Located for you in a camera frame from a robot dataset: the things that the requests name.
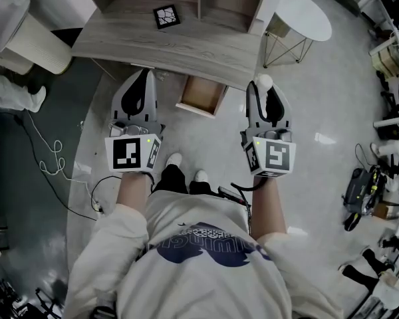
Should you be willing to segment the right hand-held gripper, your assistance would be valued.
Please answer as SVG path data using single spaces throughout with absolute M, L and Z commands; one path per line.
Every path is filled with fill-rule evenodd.
M 250 81 L 246 89 L 249 127 L 240 133 L 241 146 L 253 176 L 276 178 L 292 173 L 296 153 L 290 128 L 291 106 L 276 84 L 267 92 L 265 110 L 266 117 L 257 85 Z

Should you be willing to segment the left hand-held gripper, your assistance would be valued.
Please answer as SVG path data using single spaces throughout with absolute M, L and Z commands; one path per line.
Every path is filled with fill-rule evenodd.
M 157 121 L 157 107 L 156 77 L 148 68 L 129 76 L 117 90 L 112 99 L 110 135 L 105 138 L 111 172 L 154 169 L 164 129 Z

